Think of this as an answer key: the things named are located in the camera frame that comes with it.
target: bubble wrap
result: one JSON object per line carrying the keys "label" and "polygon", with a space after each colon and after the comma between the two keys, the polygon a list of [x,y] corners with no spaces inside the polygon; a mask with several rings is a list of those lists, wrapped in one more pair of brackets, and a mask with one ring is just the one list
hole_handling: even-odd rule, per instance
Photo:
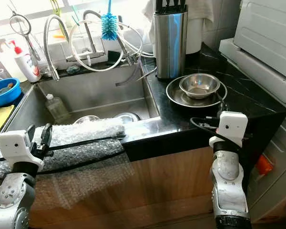
{"label": "bubble wrap", "polygon": [[[42,130],[43,127],[36,128],[33,141],[37,143],[41,141]],[[119,119],[103,119],[75,125],[55,125],[52,131],[51,146],[117,136],[123,133],[124,127]],[[123,146],[120,141],[114,139],[56,150],[53,157],[44,159],[45,166],[42,172],[89,162],[122,150]],[[0,184],[3,175],[8,172],[10,172],[8,163],[6,161],[0,162]],[[76,169],[38,175],[36,177],[36,199],[33,208],[71,208],[73,204],[93,192],[124,181],[132,173],[128,157],[123,153]]]}

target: blue bowl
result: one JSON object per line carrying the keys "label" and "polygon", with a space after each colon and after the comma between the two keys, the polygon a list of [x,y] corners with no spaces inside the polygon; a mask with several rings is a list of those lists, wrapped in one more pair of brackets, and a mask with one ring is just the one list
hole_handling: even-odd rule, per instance
{"label": "blue bowl", "polygon": [[14,86],[7,92],[0,95],[0,107],[13,102],[21,94],[20,82],[16,78],[0,80],[0,89],[7,87],[9,83],[13,83]]}

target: stainless steel sink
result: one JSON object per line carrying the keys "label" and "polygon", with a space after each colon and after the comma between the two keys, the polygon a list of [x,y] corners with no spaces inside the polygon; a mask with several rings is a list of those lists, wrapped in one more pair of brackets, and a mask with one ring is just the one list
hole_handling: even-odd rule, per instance
{"label": "stainless steel sink", "polygon": [[[86,115],[111,118],[123,112],[132,112],[141,119],[159,116],[152,93],[145,79],[132,81],[123,86],[116,83],[126,80],[135,66],[122,66],[106,72],[93,72],[62,77],[59,81],[48,80],[34,85],[8,130],[27,128],[47,122],[54,123],[45,108],[46,94],[62,99],[71,113],[64,124],[71,124]],[[136,78],[142,75],[138,71]]]}

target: black countertop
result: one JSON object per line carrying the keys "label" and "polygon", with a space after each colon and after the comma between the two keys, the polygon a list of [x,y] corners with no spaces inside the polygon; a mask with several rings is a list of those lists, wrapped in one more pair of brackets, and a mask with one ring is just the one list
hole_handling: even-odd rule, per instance
{"label": "black countertop", "polygon": [[[154,60],[144,64],[146,71],[155,66]],[[191,73],[216,76],[228,89],[225,99],[228,110],[242,112],[248,117],[246,133],[252,137],[244,141],[240,155],[245,180],[248,179],[252,167],[284,120],[286,108],[205,44],[199,53],[186,57],[184,75]],[[216,116],[219,106],[200,109],[180,106],[166,96],[166,87],[171,80],[158,80],[151,74],[147,81],[160,117],[126,126],[128,137],[123,145],[129,159],[142,160],[208,146],[211,136],[190,124],[189,119]]]}

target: white bottle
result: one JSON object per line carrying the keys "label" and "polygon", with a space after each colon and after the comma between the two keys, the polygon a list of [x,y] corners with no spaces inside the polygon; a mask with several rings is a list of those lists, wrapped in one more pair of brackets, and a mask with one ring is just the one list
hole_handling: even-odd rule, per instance
{"label": "white bottle", "polygon": [[6,69],[7,76],[17,78],[21,83],[27,81],[14,60],[14,51],[5,44],[5,39],[0,39],[0,62],[4,66],[3,69]]}
{"label": "white bottle", "polygon": [[38,67],[34,66],[30,54],[23,52],[20,47],[16,46],[15,41],[11,41],[11,43],[15,46],[14,51],[16,55],[14,59],[20,70],[31,83],[37,82],[41,78],[41,75]]}
{"label": "white bottle", "polygon": [[65,105],[59,97],[54,97],[52,94],[47,94],[46,107],[55,119],[55,122],[61,123],[70,118]]}

